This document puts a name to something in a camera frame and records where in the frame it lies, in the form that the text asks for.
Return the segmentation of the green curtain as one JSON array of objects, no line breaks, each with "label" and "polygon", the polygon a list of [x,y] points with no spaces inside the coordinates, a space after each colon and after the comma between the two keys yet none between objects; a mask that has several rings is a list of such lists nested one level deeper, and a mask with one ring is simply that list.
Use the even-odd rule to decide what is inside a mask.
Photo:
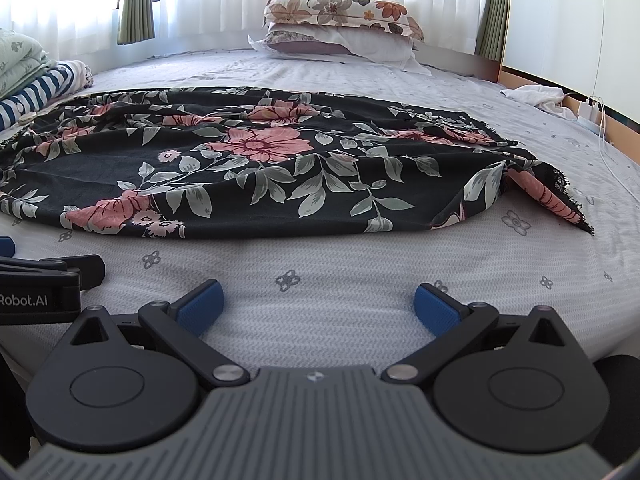
[{"label": "green curtain", "polygon": [[509,12],[510,0],[486,0],[476,37],[476,55],[502,62]]},{"label": "green curtain", "polygon": [[117,3],[118,44],[137,44],[155,37],[153,0],[117,0]]}]

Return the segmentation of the green folded quilt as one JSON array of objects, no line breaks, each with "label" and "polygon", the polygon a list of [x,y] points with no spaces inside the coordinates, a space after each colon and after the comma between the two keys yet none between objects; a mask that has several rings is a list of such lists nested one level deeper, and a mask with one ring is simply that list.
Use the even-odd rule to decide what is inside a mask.
[{"label": "green folded quilt", "polygon": [[0,36],[0,91],[2,99],[23,89],[55,66],[42,45],[32,37],[2,29]]}]

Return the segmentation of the white crumpled cloth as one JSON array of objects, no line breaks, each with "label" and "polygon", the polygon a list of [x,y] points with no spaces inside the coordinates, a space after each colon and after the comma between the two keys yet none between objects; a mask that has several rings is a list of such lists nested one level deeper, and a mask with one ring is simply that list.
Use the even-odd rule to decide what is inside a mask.
[{"label": "white crumpled cloth", "polygon": [[559,87],[542,84],[524,84],[515,89],[502,89],[500,93],[518,104],[526,104],[543,112],[570,122],[576,122],[577,116],[563,104],[565,93]]}]

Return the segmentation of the white charger block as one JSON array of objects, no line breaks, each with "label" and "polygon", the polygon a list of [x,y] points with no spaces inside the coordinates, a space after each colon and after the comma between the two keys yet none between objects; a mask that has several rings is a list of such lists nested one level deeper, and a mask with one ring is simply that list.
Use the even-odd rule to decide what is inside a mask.
[{"label": "white charger block", "polygon": [[589,100],[578,102],[578,122],[590,122],[590,124],[597,125],[599,114],[600,112],[598,110],[598,107],[592,105]]}]

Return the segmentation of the right green curtain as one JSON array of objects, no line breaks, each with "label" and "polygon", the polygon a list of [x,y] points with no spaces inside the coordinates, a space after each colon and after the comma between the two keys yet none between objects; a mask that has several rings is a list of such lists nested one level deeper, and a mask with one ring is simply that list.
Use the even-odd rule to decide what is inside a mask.
[{"label": "right green curtain", "polygon": [[476,55],[502,62],[509,12],[510,0],[486,0],[476,37]]}]

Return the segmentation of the grey patterned bed sheet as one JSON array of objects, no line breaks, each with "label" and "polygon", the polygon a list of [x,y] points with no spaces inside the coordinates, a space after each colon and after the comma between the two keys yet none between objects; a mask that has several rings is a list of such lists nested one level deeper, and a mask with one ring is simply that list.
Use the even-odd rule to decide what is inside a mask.
[{"label": "grey patterned bed sheet", "polygon": [[522,314],[554,307],[585,352],[611,352],[639,327],[639,166],[588,130],[507,99],[496,84],[372,63],[270,58],[254,51],[171,55],[100,73],[94,90],[244,86],[370,96],[462,110],[566,175],[591,231],[509,191],[465,222],[433,232],[264,240],[163,240],[67,231],[3,217],[21,258],[97,254],[103,284],[82,297],[113,313],[174,300],[214,278],[224,314],[207,333],[254,370],[386,367],[430,334],[414,317],[416,286]]}]

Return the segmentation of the left green curtain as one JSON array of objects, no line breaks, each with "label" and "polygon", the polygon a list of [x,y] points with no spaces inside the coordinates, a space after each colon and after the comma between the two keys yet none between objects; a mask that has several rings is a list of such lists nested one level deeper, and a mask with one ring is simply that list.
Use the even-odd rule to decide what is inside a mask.
[{"label": "left green curtain", "polygon": [[117,3],[118,44],[137,44],[155,37],[153,0],[117,0]]}]

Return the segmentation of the white bottom pillow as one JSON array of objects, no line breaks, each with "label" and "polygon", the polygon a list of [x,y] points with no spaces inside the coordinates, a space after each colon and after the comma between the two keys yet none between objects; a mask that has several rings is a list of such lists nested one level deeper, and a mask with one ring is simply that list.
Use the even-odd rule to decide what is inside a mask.
[{"label": "white bottom pillow", "polygon": [[404,36],[367,28],[317,25],[271,24],[266,36],[250,46],[280,58],[375,63],[407,73],[431,76],[431,71],[416,60],[413,42]]}]

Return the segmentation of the floral top pillow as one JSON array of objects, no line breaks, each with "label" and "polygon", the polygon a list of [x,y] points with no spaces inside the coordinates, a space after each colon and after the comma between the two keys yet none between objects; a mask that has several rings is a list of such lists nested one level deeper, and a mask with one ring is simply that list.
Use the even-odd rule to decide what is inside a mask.
[{"label": "floral top pillow", "polygon": [[424,41],[423,30],[408,9],[390,0],[268,0],[262,22],[367,28]]}]

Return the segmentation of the wooden bed frame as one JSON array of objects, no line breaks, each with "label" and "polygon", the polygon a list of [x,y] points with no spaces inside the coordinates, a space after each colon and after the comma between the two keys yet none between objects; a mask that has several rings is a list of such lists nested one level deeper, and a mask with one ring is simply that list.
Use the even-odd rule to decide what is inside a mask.
[{"label": "wooden bed frame", "polygon": [[438,70],[446,70],[465,77],[475,77],[478,79],[497,82],[500,73],[508,76],[520,77],[526,84],[544,84],[545,86],[555,86],[562,88],[569,96],[585,99],[582,92],[570,89],[567,86],[558,84],[548,79],[526,74],[515,68],[502,67],[498,61],[491,61],[480,55],[459,52],[456,50],[441,47],[432,47],[427,44],[415,44],[416,59],[419,63],[432,66]]}]

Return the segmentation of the black floral pants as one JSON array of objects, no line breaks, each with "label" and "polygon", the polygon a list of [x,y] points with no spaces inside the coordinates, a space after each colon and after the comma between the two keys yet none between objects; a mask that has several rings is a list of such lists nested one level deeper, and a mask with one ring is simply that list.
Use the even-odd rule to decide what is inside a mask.
[{"label": "black floral pants", "polygon": [[1,210],[170,240],[438,230],[515,188],[578,229],[560,170],[462,112],[266,88],[80,96],[1,147]]}]

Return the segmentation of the blue striped folded blanket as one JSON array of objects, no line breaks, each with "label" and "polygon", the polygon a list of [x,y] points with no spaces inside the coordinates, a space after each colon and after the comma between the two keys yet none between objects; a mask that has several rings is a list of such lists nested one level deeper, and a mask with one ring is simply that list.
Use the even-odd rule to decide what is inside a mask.
[{"label": "blue striped folded blanket", "polygon": [[24,88],[1,100],[1,130],[43,110],[52,102],[93,85],[91,68],[82,61],[63,61]]}]

